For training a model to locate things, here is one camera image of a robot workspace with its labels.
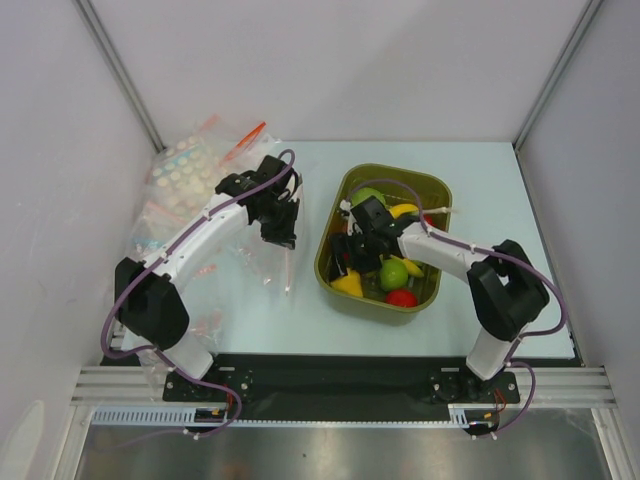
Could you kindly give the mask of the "yellow lemon toy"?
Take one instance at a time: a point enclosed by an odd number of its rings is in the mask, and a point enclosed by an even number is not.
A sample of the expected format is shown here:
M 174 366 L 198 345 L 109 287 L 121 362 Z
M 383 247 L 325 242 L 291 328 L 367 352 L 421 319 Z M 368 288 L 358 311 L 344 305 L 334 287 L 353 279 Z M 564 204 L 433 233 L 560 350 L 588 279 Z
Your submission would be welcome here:
M 353 269 L 347 269 L 347 273 L 344 276 L 332 280 L 330 286 L 338 292 L 356 298 L 364 297 L 361 276 Z

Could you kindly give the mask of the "green apple toy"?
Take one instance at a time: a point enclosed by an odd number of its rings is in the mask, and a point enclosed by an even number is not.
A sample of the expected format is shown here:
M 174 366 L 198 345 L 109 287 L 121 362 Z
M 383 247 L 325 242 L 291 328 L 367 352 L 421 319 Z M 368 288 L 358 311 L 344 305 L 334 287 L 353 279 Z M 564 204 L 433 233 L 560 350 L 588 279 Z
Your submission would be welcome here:
M 409 273 L 405 264 L 395 258 L 382 262 L 378 276 L 380 288 L 385 292 L 403 288 L 409 280 Z

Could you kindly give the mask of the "olive green plastic bin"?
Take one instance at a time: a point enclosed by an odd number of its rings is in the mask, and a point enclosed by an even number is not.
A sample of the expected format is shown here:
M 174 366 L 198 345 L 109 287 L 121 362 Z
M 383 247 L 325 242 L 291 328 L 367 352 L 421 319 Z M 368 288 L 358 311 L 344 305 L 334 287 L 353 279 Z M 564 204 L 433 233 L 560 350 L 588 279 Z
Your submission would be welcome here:
M 319 284 L 329 292 L 331 300 L 338 308 L 352 313 L 361 309 L 368 316 L 371 316 L 375 311 L 380 311 L 384 322 L 398 322 L 401 314 L 414 315 L 434 302 L 442 276 L 439 269 L 424 262 L 414 261 L 423 265 L 425 273 L 423 278 L 409 276 L 407 284 L 403 287 L 417 297 L 418 305 L 414 308 L 395 307 L 385 302 L 389 292 L 380 288 L 378 276 L 380 269 L 376 272 L 360 274 L 364 292 L 363 298 L 338 292 L 330 286 L 330 282 L 336 278 L 329 278 L 329 235 L 333 233 L 347 234 L 348 220 L 340 204 L 355 190 L 363 187 L 379 190 L 384 195 L 388 208 L 402 203 L 414 204 L 415 196 L 409 193 L 410 190 L 416 192 L 416 197 L 420 199 L 424 209 L 450 207 L 453 205 L 453 196 L 449 187 L 435 176 L 380 164 L 358 165 L 343 177 L 316 254 L 316 278 Z M 437 228 L 444 231 L 448 229 L 450 214 L 431 217 Z

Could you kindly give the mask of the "green cabbage toy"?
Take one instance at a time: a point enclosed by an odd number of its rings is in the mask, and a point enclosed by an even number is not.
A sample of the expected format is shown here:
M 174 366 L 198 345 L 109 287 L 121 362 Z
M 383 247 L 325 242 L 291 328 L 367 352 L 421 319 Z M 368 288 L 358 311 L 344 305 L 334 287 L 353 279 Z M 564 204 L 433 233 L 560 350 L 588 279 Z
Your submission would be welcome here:
M 387 208 L 387 202 L 384 195 L 379 190 L 372 187 L 363 187 L 355 190 L 350 197 L 350 205 L 354 208 L 369 198 L 377 199 L 384 208 Z

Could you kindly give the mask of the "long yellow banana toy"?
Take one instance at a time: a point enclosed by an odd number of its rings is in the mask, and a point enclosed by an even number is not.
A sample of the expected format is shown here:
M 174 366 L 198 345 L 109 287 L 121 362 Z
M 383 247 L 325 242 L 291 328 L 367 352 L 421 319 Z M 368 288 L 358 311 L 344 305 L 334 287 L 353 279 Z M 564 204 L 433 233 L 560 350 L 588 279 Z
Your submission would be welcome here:
M 392 255 L 391 258 L 400 261 L 405 266 L 409 276 L 416 278 L 423 278 L 425 276 L 423 265 L 420 262 L 414 262 L 407 258 L 395 255 Z

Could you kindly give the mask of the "green onion toy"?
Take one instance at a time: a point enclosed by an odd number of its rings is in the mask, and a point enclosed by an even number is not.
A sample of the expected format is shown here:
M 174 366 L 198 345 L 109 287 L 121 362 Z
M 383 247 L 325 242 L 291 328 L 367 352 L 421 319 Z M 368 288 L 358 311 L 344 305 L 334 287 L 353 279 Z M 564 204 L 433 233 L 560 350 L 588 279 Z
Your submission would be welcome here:
M 460 213 L 460 210 L 453 207 L 437 207 L 432 209 L 421 210 L 422 215 L 429 215 L 429 216 L 449 215 L 449 214 L 456 214 L 456 213 Z

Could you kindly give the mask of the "clear zip top bag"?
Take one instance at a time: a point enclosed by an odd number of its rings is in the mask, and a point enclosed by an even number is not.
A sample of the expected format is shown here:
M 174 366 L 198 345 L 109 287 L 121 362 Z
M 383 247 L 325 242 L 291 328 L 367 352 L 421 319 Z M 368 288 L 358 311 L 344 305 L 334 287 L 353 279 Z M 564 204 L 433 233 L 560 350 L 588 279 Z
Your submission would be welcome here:
M 264 242 L 257 221 L 234 236 L 231 243 L 225 247 L 225 252 L 232 255 L 237 264 L 274 297 L 288 297 L 293 293 L 297 266 L 306 248 L 304 184 L 302 175 L 299 175 L 302 180 L 299 190 L 301 206 L 295 226 L 297 240 L 294 250 Z M 285 183 L 287 176 L 278 182 Z

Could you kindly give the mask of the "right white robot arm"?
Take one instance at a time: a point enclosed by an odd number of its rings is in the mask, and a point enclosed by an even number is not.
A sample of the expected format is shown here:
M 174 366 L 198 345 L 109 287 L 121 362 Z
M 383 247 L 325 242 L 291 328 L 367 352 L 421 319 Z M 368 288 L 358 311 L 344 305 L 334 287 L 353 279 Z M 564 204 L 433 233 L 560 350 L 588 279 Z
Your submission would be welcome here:
M 480 324 L 461 376 L 463 393 L 484 401 L 497 389 L 516 342 L 549 303 L 549 293 L 522 247 L 511 240 L 482 250 L 427 223 L 420 211 L 394 217 L 370 196 L 344 208 L 344 231 L 328 233 L 328 278 L 378 273 L 395 258 L 427 264 L 468 285 Z

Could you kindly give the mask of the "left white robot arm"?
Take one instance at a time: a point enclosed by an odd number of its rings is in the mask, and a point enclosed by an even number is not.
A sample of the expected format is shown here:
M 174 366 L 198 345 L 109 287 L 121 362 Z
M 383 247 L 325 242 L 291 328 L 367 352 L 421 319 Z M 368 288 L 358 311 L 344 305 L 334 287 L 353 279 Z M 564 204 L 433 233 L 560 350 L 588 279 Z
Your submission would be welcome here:
M 214 397 L 220 388 L 212 370 L 223 322 L 218 312 L 232 300 L 247 306 L 291 288 L 302 210 L 301 175 L 274 157 L 223 178 L 164 244 L 117 264 L 108 319 L 132 336 L 125 351 L 152 353 L 186 376 L 185 388 L 195 398 Z

